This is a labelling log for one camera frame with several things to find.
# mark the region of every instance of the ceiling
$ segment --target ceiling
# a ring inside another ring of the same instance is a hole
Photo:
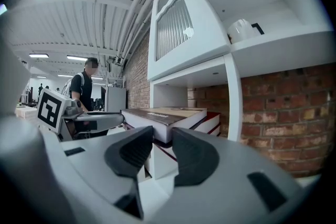
[[[152,2],[6,0],[8,11],[0,16],[0,38],[34,67],[30,70],[33,76],[81,72],[83,62],[66,57],[74,55],[97,57],[98,75],[114,79],[122,75],[122,66],[149,30]],[[31,53],[47,53],[49,58],[33,59]]]

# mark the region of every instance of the white shelving unit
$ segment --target white shelving unit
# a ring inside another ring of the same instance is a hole
[[[240,138],[242,77],[335,61],[333,29],[319,0],[184,2],[193,34],[183,37],[182,42],[180,28],[182,32],[186,29],[175,20],[176,0],[153,3],[148,61],[150,106],[185,106],[187,88],[228,83],[230,140]],[[264,34],[231,44],[226,29],[241,18],[258,23]],[[171,47],[158,54],[164,46]]]

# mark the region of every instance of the man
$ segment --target man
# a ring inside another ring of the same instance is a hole
[[[41,86],[38,87],[38,97],[40,97],[41,91],[43,90],[42,83]]]
[[[92,111],[91,106],[91,92],[92,92],[92,79],[91,76],[94,75],[98,70],[98,60],[96,58],[88,58],[85,62],[85,68],[82,72],[84,77],[84,84],[82,86],[82,77],[77,74],[71,81],[70,86],[70,98],[80,101],[81,107],[84,112]],[[71,126],[68,126],[70,133],[84,132],[90,129],[90,122],[75,122],[75,130]],[[100,133],[91,134],[91,137],[106,135],[107,131]]]

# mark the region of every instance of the ceiling light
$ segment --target ceiling light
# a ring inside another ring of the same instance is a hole
[[[1,5],[0,5],[0,15],[1,15],[2,13],[5,13],[6,11],[7,11],[7,8],[6,8],[5,4],[1,4]]]
[[[29,54],[32,58],[49,58],[49,55],[47,54]]]
[[[86,61],[88,59],[85,57],[71,56],[71,55],[67,55],[67,58],[70,60],[78,60],[78,61]]]
[[[57,76],[59,76],[59,77],[66,77],[66,78],[72,78],[73,77],[71,75],[57,75]]]

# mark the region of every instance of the white mug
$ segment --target white mug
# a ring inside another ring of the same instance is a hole
[[[227,33],[232,44],[255,36],[252,25],[245,19],[233,23]]]

